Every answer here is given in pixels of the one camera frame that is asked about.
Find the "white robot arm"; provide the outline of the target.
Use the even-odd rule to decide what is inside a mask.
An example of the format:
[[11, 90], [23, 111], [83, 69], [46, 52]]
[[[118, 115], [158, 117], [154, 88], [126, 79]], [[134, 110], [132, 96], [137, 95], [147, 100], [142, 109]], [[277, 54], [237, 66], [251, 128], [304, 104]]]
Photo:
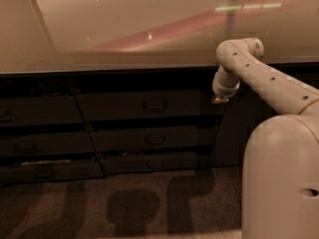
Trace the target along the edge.
[[247, 142], [242, 170], [242, 239], [319, 239], [319, 90], [264, 63], [257, 38], [216, 48], [214, 101], [225, 103], [241, 82], [277, 115]]

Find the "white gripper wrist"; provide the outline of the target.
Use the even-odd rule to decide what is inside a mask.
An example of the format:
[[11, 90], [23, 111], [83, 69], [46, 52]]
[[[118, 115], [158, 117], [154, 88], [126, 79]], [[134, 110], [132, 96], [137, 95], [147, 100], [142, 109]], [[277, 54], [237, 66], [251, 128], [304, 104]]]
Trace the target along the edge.
[[212, 90], [215, 93], [212, 104], [226, 104], [238, 91], [240, 79], [230, 77], [215, 77], [212, 81]]

